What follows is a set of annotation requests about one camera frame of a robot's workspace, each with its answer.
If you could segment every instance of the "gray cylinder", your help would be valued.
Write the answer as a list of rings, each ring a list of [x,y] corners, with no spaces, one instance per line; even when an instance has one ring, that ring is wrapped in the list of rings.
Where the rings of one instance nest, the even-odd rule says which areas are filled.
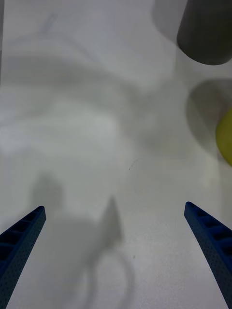
[[[180,49],[198,62],[232,58],[232,0],[188,0],[177,35]]]

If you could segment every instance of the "yellow ball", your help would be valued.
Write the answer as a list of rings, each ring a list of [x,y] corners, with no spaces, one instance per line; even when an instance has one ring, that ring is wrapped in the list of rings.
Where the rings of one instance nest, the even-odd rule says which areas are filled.
[[[232,165],[232,109],[220,120],[216,129],[216,141],[222,156]]]

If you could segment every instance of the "yellow object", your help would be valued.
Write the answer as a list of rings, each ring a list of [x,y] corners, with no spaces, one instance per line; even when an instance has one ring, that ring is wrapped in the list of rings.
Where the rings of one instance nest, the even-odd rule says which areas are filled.
[[[219,122],[216,129],[216,141],[222,156],[232,165],[232,109]]]

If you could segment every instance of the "white surface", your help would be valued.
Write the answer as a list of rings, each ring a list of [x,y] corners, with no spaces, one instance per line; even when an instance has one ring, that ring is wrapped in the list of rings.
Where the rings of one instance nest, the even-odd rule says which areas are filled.
[[[7,0],[0,227],[48,217],[8,309],[227,307],[184,206],[232,227],[214,143],[231,63],[176,47],[184,2]]]

